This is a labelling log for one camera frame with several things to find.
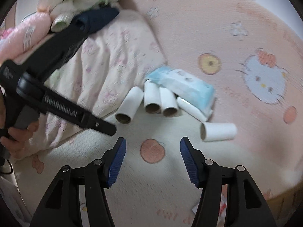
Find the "cardboard tube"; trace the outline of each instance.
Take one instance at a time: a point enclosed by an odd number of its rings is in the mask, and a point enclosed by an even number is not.
[[[195,206],[192,208],[192,211],[193,211],[193,213],[194,213],[194,214],[196,214],[196,213],[197,213],[199,203],[200,203],[200,202],[198,202],[198,204],[197,204],[197,205],[195,205]]]
[[[116,113],[116,119],[122,124],[129,124],[136,114],[142,99],[143,91],[139,87],[133,87]]]
[[[181,97],[177,98],[178,106],[183,109],[185,112],[196,118],[197,120],[206,122],[208,118],[212,115],[212,110],[210,111],[209,115],[206,117],[198,108],[187,102],[186,100],[182,99]]]
[[[161,112],[164,117],[173,117],[178,112],[178,105],[175,94],[169,89],[160,87]]]
[[[72,22],[72,19],[74,18],[73,13],[62,13],[60,14],[53,22],[51,30],[52,32],[60,32],[66,29],[70,23]]]
[[[150,80],[144,83],[144,109],[151,114],[161,111],[159,86]]]
[[[203,142],[233,140],[237,127],[232,123],[202,123],[201,139]]]

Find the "blue tissue pack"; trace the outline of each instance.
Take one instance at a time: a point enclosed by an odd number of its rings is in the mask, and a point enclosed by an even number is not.
[[[215,89],[212,85],[191,75],[182,69],[162,66],[146,76],[157,85],[169,89],[182,99],[200,109],[206,116],[215,101]]]

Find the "finger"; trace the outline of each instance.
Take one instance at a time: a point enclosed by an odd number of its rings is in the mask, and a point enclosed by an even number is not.
[[[24,150],[25,150],[25,147],[23,147],[23,149],[18,150],[16,152],[11,152],[10,154],[15,159],[21,159],[23,157],[23,155],[24,155]]]
[[[19,130],[15,127],[10,127],[8,132],[18,142],[25,142],[33,136],[33,132],[28,129]]]
[[[4,128],[5,117],[6,117],[6,110],[5,110],[4,98],[2,91],[0,91],[0,129]]]
[[[30,132],[36,132],[38,129],[39,129],[39,120],[31,123],[27,129],[30,131]]]
[[[7,148],[10,153],[17,152],[18,150],[22,150],[25,147],[24,142],[13,141],[5,136],[0,138],[0,142],[5,148]]]

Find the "hello kitty face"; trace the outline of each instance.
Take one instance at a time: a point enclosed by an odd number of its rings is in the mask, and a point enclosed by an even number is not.
[[[275,57],[262,51],[243,64],[244,81],[249,90],[267,104],[281,103],[286,88],[287,71],[279,68]]]
[[[116,104],[118,94],[116,90],[108,90],[104,96],[103,103],[110,105],[113,107]]]
[[[82,91],[82,80],[78,79],[74,86],[74,91],[80,93]]]

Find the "wire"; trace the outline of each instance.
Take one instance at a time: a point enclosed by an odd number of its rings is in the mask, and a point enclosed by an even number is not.
[[[9,164],[10,168],[11,168],[11,171],[9,173],[0,172],[0,175],[11,175],[11,174],[13,174],[13,166],[12,166],[12,164],[10,163],[10,161],[8,159],[7,159],[7,162]]]

